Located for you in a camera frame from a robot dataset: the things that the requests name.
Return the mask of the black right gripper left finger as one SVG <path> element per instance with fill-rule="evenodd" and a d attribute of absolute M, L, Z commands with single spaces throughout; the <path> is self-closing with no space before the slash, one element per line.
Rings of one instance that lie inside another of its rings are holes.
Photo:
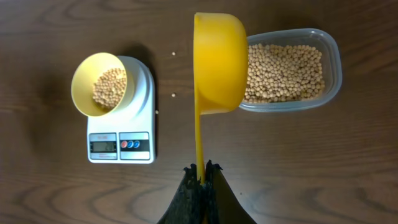
<path fill-rule="evenodd" d="M 203 187 L 197 179 L 197 166 L 183 169 L 184 176 L 158 224 L 201 224 L 204 219 Z"/>

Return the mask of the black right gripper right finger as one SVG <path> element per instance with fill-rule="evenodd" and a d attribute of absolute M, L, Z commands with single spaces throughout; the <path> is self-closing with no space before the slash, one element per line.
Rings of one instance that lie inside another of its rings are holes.
<path fill-rule="evenodd" d="M 219 164 L 209 160 L 205 172 L 205 215 L 208 224 L 256 224 L 243 209 Z"/>

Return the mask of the yellow measuring scoop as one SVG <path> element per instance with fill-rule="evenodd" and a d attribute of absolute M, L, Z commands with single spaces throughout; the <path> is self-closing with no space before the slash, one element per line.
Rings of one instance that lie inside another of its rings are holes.
<path fill-rule="evenodd" d="M 235 110 L 246 89 L 248 40 L 237 17 L 225 13 L 195 14 L 193 75 L 197 179 L 204 184 L 201 116 Z"/>

